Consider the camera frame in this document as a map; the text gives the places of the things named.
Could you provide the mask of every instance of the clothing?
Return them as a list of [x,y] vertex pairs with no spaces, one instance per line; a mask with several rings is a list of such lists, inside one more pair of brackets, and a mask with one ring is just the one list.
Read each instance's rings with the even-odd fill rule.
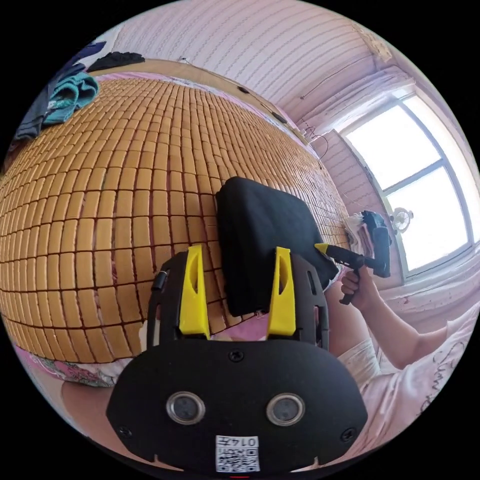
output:
[[50,97],[54,92],[58,79],[58,75],[52,78],[38,94],[17,128],[13,142],[25,139],[33,140],[40,135],[42,123],[49,107]]
[[52,76],[51,80],[41,90],[23,117],[23,120],[13,136],[12,142],[18,142],[25,139],[33,140],[40,135],[45,115],[49,110],[49,102],[54,90],[57,87],[58,81],[63,79],[66,75],[75,75],[76,73],[84,70],[85,66],[77,62],[85,57],[89,57],[90,55],[100,52],[105,46],[105,43],[106,42],[102,41],[87,45],[76,55],[74,55],[65,65],[63,65],[62,68],[55,73],[55,75]]
[[75,54],[59,71],[58,75],[62,76],[63,73],[68,70],[72,65],[79,62],[81,59],[91,57],[102,51],[106,41],[99,41],[97,43],[89,43],[86,47],[82,48],[77,54]]
[[277,247],[311,264],[323,289],[338,274],[334,262],[315,248],[323,242],[318,226],[296,196],[232,177],[216,194],[216,204],[224,289],[234,317],[270,310]]
[[115,67],[123,67],[124,65],[141,64],[145,59],[139,53],[120,53],[113,51],[93,62],[87,72],[96,70],[113,69]]
[[389,442],[425,411],[462,357],[479,311],[480,302],[448,322],[447,339],[436,351],[403,370],[379,374],[360,388],[368,421],[351,449],[329,465]]
[[338,359],[345,365],[360,388],[381,373],[371,338],[342,353]]
[[66,122],[76,110],[92,102],[98,91],[97,81],[85,72],[64,77],[51,94],[43,125],[50,126]]

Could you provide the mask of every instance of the sticker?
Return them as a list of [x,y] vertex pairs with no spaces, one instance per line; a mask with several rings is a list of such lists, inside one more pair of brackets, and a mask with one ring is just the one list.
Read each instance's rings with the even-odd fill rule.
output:
[[259,472],[259,438],[217,435],[215,466],[217,472],[227,474]]

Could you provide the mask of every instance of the bamboo mat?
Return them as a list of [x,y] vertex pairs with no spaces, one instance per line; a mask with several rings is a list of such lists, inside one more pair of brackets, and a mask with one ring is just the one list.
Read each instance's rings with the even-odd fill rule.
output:
[[212,332],[244,320],[227,311],[217,241],[214,194],[232,176],[303,199],[325,241],[348,246],[329,174],[275,126],[205,91],[102,82],[0,180],[0,309],[14,343],[75,363],[138,355],[155,272],[192,244]]

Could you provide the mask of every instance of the person's hand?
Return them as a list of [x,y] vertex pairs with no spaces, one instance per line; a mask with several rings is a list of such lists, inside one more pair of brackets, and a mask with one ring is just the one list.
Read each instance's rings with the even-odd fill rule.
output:
[[360,311],[368,309],[380,299],[380,294],[367,267],[364,265],[359,270],[358,278],[353,270],[349,270],[341,279],[341,291],[353,295],[351,304]]

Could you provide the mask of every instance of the handle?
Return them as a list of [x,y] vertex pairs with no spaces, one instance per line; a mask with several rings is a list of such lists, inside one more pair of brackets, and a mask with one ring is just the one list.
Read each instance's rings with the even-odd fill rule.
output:
[[[360,272],[358,271],[358,269],[356,268],[355,270],[353,270],[353,273],[356,275],[356,277],[360,280]],[[340,303],[342,305],[350,305],[353,297],[354,297],[355,293],[346,293],[343,298],[340,300]]]

